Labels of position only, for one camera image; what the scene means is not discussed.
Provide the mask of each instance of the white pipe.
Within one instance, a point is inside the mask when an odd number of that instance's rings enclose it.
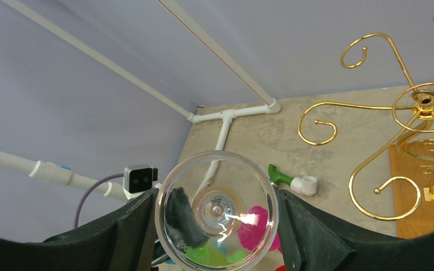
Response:
[[[217,139],[217,145],[215,146],[216,151],[221,151],[224,149],[225,140],[227,139],[227,135],[229,133],[232,120],[233,120],[233,117],[231,115],[227,115],[223,119],[222,127],[220,128],[219,138]],[[219,168],[219,161],[218,160],[214,160],[214,161],[210,162],[209,169],[205,173],[204,180],[201,183],[199,190],[204,189],[209,185],[210,180],[215,175],[218,168]]]
[[[290,189],[297,194],[313,196],[317,192],[317,178],[312,176],[295,177],[290,182]]]
[[[228,109],[222,110],[217,113],[210,113],[205,115],[194,115],[190,121],[192,123],[201,123],[203,121],[209,120],[223,120],[226,116],[231,116],[232,118],[236,117],[244,117],[244,116],[253,116],[260,114],[275,114],[280,112],[281,106],[276,100],[274,100],[273,104],[270,106],[255,106],[241,109]]]
[[[31,178],[83,189],[88,189],[97,182],[97,180],[73,174],[68,169],[61,168],[52,163],[43,161],[34,162],[2,151],[0,151],[0,166],[23,172]],[[114,199],[127,200],[124,194],[124,187],[118,183],[103,183],[96,187],[93,192],[101,193]]]
[[[14,10],[20,12],[21,14],[23,14],[27,18],[31,19],[35,23],[46,28],[50,32],[54,33],[56,36],[65,40],[70,45],[74,46],[75,48],[77,48],[77,49],[81,50],[82,52],[84,52],[85,54],[89,55],[91,58],[97,60],[98,62],[100,62],[101,64],[103,64],[107,68],[111,69],[112,71],[114,71],[118,75],[124,77],[129,82],[133,83],[137,87],[141,88],[145,92],[152,95],[154,98],[156,98],[159,101],[163,102],[164,104],[168,105],[169,107],[171,107],[172,109],[174,109],[175,111],[177,111],[178,113],[180,113],[181,115],[186,117],[187,119],[192,118],[192,116],[194,115],[193,113],[185,110],[180,105],[176,104],[175,102],[171,101],[169,98],[162,95],[157,90],[153,89],[151,86],[149,86],[148,84],[146,84],[145,82],[143,82],[142,80],[140,80],[139,78],[137,78],[136,76],[131,74],[130,72],[126,71],[121,66],[114,63],[112,60],[103,56],[101,53],[99,53],[98,51],[96,51],[95,49],[90,47],[89,45],[83,43],[82,41],[80,41],[79,39],[77,39],[76,37],[71,35],[70,33],[66,32],[64,29],[58,27],[56,24],[54,24],[51,21],[49,21],[48,19],[44,18],[42,15],[35,12],[31,8],[29,8],[28,6],[22,4],[18,0],[1,0],[1,1],[4,2],[5,4],[7,4],[8,6],[12,7]]]
[[[175,0],[158,0],[268,106],[275,101]]]

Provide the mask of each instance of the green object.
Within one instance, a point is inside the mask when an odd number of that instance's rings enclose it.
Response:
[[[248,255],[247,251],[237,250],[236,252],[234,252],[234,253],[230,254],[229,256],[227,256],[227,261],[230,264],[237,263],[237,262],[245,259],[245,257],[247,257],[247,255]]]
[[[220,249],[209,244],[203,247],[194,248],[185,253],[185,256],[195,263],[205,266],[218,267],[226,266],[228,264],[225,254]]]
[[[209,262],[209,248],[207,246],[189,250],[185,255],[194,262],[202,265],[207,265]]]
[[[275,184],[280,184],[281,182],[283,182],[290,185],[293,180],[293,177],[289,177],[281,173],[277,170],[277,167],[272,164],[268,165],[268,176],[270,178],[270,181],[274,182]]]
[[[228,265],[227,257],[218,248],[209,246],[209,263],[207,266],[219,267]]]

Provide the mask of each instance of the gold wire rack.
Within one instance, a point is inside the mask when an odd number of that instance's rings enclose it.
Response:
[[[355,195],[354,195],[354,183],[355,178],[357,174],[365,168],[369,163],[371,163],[374,159],[376,159],[379,155],[381,155],[385,150],[389,149],[391,145],[396,144],[397,151],[400,153],[407,155],[411,158],[433,162],[434,163],[434,156],[429,155],[421,155],[421,154],[415,154],[412,153],[408,148],[406,143],[410,141],[411,139],[415,138],[416,136],[424,133],[434,133],[434,129],[430,129],[434,123],[434,91],[426,89],[428,86],[434,86],[434,82],[428,82],[424,84],[416,85],[411,78],[407,68],[405,67],[405,64],[403,63],[402,57],[400,56],[400,53],[397,50],[397,47],[393,40],[384,33],[373,33],[366,36],[363,36],[356,41],[352,42],[342,53],[342,56],[340,57],[340,64],[347,69],[353,69],[357,68],[358,66],[362,65],[365,60],[367,59],[367,47],[362,48],[362,59],[353,65],[348,65],[345,63],[345,55],[347,52],[355,46],[357,43],[371,38],[371,37],[381,37],[385,38],[388,43],[390,44],[393,53],[395,57],[397,58],[398,63],[400,64],[400,67],[402,69],[403,74],[405,75],[410,87],[403,91],[400,95],[397,96],[397,98],[394,100],[392,106],[367,106],[367,105],[360,105],[360,104],[351,104],[351,103],[337,103],[337,102],[321,102],[316,103],[309,107],[299,118],[298,124],[297,124],[297,132],[298,135],[302,138],[303,141],[310,145],[314,146],[321,146],[324,144],[328,144],[332,142],[335,137],[338,134],[338,128],[335,125],[335,123],[331,121],[322,121],[322,120],[315,120],[314,123],[317,125],[329,125],[333,128],[333,134],[330,136],[330,138],[315,142],[312,140],[309,140],[302,134],[302,122],[305,118],[305,116],[313,109],[319,106],[341,106],[341,107],[350,107],[350,108],[359,108],[359,109],[367,109],[367,110],[390,110],[392,112],[393,119],[402,127],[402,129],[392,138],[390,141],[385,144],[382,148],[377,150],[374,154],[372,154],[368,159],[366,159],[362,164],[357,166],[357,168],[353,171],[353,173],[350,175],[349,180],[349,193],[350,193],[350,199],[353,202],[353,204],[365,215],[381,220],[381,221],[396,221],[401,220],[409,215],[411,215],[420,205],[422,201],[422,194],[420,192],[420,188],[418,185],[410,178],[404,177],[404,176],[397,176],[392,177],[385,181],[382,185],[374,189],[375,194],[380,194],[388,185],[390,185],[395,180],[404,180],[409,182],[416,192],[416,201],[413,207],[401,215],[396,216],[380,216],[376,215],[374,213],[371,213],[370,211],[366,210],[362,205],[359,204],[357,201]],[[415,104],[412,106],[397,106],[398,102],[408,93],[411,93],[412,99],[415,101]],[[400,110],[411,110],[413,116],[410,118],[407,122],[402,122],[398,116],[397,111]],[[412,127],[413,123],[415,123],[417,120],[421,120],[422,122],[414,127]],[[430,180],[429,182],[429,196],[434,199],[434,179]]]

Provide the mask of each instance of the small camera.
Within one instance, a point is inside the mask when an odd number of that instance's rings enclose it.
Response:
[[[140,193],[152,188],[152,182],[157,181],[156,168],[148,165],[133,165],[124,170],[124,189],[130,194]]]

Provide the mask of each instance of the clear glass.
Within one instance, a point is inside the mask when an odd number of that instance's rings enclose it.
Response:
[[[177,165],[162,183],[155,226],[185,270],[249,270],[277,234],[277,197],[249,159],[208,151]]]

